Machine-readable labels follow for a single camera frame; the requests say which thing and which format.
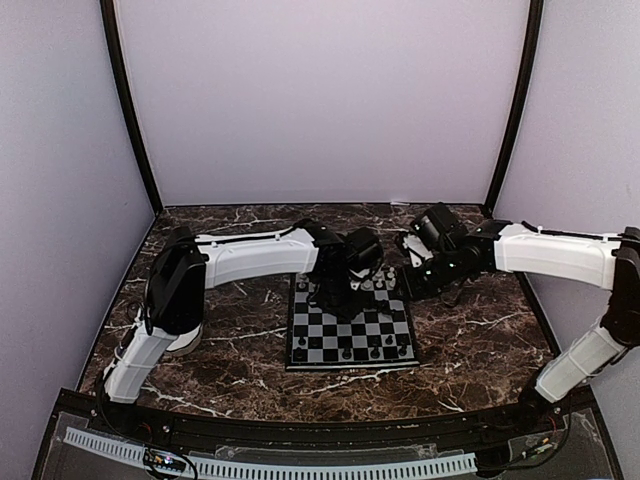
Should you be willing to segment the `black white chessboard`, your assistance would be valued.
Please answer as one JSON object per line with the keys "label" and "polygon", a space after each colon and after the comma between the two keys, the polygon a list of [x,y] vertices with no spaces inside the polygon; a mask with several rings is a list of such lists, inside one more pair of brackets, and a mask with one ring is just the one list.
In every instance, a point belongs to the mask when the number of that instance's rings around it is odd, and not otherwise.
{"label": "black white chessboard", "polygon": [[[287,371],[330,371],[352,368],[401,369],[419,364],[414,329],[409,307],[400,296],[398,283],[385,280],[376,284],[367,281],[359,291],[375,303],[349,323],[339,323],[330,314],[309,306],[309,293],[314,289],[308,277],[293,277],[287,327],[285,369]],[[404,358],[398,355],[400,346],[407,346]],[[296,348],[305,350],[304,360],[296,362]],[[372,359],[370,352],[378,347],[380,357]]]}

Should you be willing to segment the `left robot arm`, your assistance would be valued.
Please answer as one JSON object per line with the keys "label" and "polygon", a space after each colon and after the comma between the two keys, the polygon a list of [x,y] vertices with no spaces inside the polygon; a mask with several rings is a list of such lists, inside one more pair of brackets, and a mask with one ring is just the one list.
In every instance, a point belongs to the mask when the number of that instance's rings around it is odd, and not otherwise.
{"label": "left robot arm", "polygon": [[162,357],[200,332],[209,292],[244,280],[306,275],[315,285],[312,302],[347,320],[358,312],[359,285],[382,259],[371,229],[339,233],[311,219],[281,230],[223,236],[175,229],[152,261],[132,326],[96,381],[97,395],[108,400],[103,421],[120,436],[140,429],[140,412],[130,404]]}

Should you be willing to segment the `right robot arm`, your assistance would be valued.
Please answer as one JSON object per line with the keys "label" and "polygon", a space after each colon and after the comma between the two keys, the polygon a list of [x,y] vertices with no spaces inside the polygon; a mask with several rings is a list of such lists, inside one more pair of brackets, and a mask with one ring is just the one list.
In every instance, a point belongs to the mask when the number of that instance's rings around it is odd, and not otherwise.
{"label": "right robot arm", "polygon": [[562,350],[520,394],[510,424],[534,432],[549,407],[639,345],[639,230],[590,234],[490,219],[472,230],[422,218],[400,234],[413,300],[484,273],[523,274]]}

